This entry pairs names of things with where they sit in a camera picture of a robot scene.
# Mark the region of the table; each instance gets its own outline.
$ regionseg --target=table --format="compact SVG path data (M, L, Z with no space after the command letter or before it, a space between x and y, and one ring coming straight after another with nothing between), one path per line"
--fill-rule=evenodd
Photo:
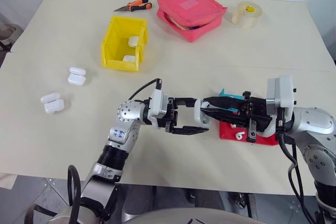
M217 0L229 7L222 25L191 44L157 18L151 0L151 10L117 13L148 19L140 72L102 68L100 43L113 10L130 1L43 1L0 69L0 172L66 178L67 166L74 164L85 179L119 104L156 77L174 97L203 98L222 88L265 97L268 78L291 74L298 106L336 115L335 66L304 3L252 0L264 15L254 29L241 30L230 18L243 0ZM84 86L67 83L70 66L87 70ZM51 92L59 92L66 104L56 115L47 115L39 101ZM191 109L179 111L179 126L195 124ZM314 195L301 156L299 164L305 193ZM289 165L278 146L220 140L218 123L194 136L142 126L121 182L292 194Z

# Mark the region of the yellow plastic bin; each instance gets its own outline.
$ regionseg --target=yellow plastic bin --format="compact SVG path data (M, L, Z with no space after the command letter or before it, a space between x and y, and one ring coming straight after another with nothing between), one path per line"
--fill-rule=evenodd
M136 47L128 45L131 36L139 37ZM145 44L147 19L113 16L101 43L101 63L105 68L138 72ZM125 55L135 56L135 62L123 61Z

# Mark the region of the tape roll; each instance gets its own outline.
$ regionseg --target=tape roll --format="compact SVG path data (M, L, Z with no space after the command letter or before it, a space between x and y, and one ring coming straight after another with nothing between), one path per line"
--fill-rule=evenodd
M22 28L17 25L0 25L0 41L5 45L14 44L22 33Z
M242 29L248 29L256 26L263 9L253 2L240 2L232 17L232 23L239 25Z

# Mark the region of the gray floor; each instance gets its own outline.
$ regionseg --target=gray floor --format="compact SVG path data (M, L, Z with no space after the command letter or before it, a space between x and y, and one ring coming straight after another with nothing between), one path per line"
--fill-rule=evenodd
M228 200L227 192L220 192L227 211L247 216L246 209L240 209ZM269 224L307 223L298 201L294 196L256 194L257 215L260 221ZM12 190L0 189L0 223L24 223L25 210L37 203L51 211L59 212L68 205L66 180L18 176ZM306 205L313 214L317 210L314 197L306 197ZM193 207L180 188L158 187L154 209L172 207ZM48 216L34 213L34 223L46 223ZM119 223L114 216L109 223Z

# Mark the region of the pink bag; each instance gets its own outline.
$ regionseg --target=pink bag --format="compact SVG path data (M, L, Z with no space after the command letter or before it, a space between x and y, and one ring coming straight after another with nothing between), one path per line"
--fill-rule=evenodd
M157 0L158 17L172 26L188 41L222 23L227 7L214 0Z

